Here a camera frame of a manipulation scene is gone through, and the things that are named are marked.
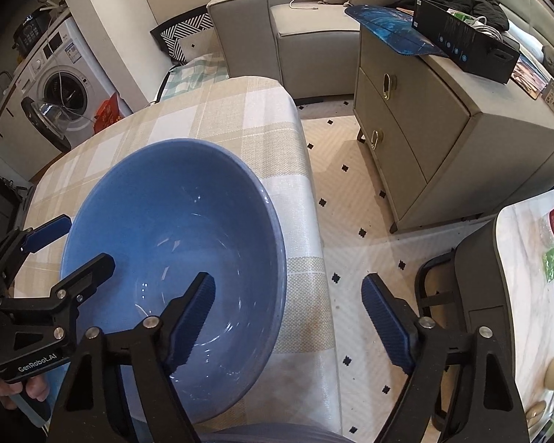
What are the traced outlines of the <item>person left hand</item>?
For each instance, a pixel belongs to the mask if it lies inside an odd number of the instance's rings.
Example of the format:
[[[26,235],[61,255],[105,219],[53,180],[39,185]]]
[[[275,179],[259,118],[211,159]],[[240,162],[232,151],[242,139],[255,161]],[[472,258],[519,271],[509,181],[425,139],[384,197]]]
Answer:
[[[49,383],[44,375],[28,378],[25,384],[21,382],[9,384],[0,378],[0,401],[4,408],[8,410],[16,409],[17,404],[11,400],[11,397],[21,394],[23,391],[28,397],[44,402],[49,396]]]

